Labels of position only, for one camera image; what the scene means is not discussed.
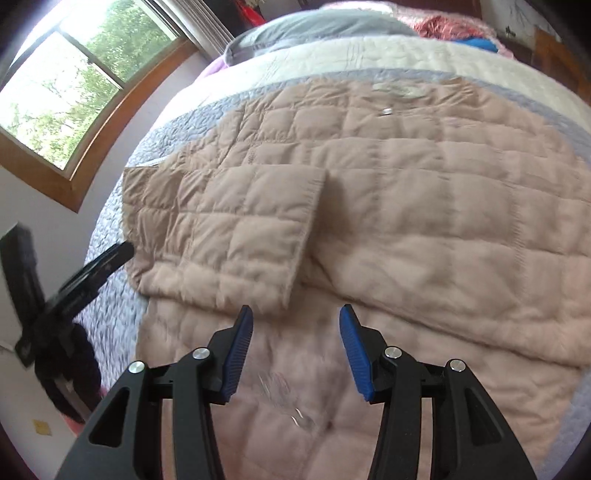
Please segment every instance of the white quilt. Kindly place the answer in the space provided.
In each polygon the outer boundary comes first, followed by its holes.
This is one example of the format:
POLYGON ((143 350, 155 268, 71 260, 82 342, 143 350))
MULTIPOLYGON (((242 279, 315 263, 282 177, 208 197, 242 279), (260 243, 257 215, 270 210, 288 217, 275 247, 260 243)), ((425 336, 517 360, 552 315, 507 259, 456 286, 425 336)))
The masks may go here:
POLYGON ((256 57, 199 79, 179 92, 152 128, 253 88, 304 76, 371 68, 431 70, 483 80, 536 100, 591 133, 591 108, 537 70, 466 45, 403 35, 322 40, 256 57))

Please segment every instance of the blue gripper pad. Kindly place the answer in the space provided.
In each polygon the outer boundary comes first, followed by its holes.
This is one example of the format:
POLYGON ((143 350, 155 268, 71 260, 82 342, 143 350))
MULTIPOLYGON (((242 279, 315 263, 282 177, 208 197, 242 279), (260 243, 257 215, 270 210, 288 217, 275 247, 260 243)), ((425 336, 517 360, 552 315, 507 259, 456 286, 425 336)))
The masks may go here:
POLYGON ((359 336, 363 327, 351 305, 341 308, 339 327, 357 390, 363 395, 365 401, 371 401, 375 393, 371 379, 371 363, 359 336))
POLYGON ((238 388, 242 367, 251 344, 254 323, 252 310, 249 307, 243 307, 238 320, 238 331, 223 366, 223 385, 220 393, 225 401, 229 401, 238 388))

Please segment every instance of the wooden window frame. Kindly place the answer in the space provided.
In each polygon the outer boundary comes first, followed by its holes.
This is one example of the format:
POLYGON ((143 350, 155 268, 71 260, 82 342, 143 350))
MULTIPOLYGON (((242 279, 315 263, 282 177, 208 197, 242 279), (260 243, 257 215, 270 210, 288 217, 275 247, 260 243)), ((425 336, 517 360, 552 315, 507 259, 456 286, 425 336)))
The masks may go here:
POLYGON ((64 170, 0 127, 0 165, 13 175, 78 212, 95 175, 123 129, 145 101, 198 48, 182 36, 174 40, 107 104, 76 147, 64 170))

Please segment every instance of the gray pillow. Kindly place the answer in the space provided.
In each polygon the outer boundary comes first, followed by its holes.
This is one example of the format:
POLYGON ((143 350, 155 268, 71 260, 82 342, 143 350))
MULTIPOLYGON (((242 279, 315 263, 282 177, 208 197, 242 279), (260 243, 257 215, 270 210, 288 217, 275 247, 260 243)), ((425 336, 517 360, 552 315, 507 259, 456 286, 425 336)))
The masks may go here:
POLYGON ((317 40, 364 35, 417 36, 407 25, 380 12, 357 9, 309 10, 279 17, 244 32, 228 44, 224 61, 232 66, 270 51, 317 40))

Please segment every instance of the purple fabric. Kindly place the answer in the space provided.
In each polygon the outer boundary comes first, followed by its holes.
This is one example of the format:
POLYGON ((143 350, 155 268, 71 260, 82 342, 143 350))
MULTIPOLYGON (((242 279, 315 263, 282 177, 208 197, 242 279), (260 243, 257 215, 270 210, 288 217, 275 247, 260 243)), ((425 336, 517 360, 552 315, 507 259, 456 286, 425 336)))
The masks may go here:
POLYGON ((223 57, 218 57, 213 62, 211 62, 209 65, 207 65, 207 67, 205 67, 205 70, 203 70, 199 74, 199 77, 197 77, 197 80, 205 78, 205 77, 209 77, 210 75, 213 75, 214 73, 217 73, 221 70, 225 70, 227 68, 228 68, 228 65, 226 65, 226 62, 223 61, 223 57))

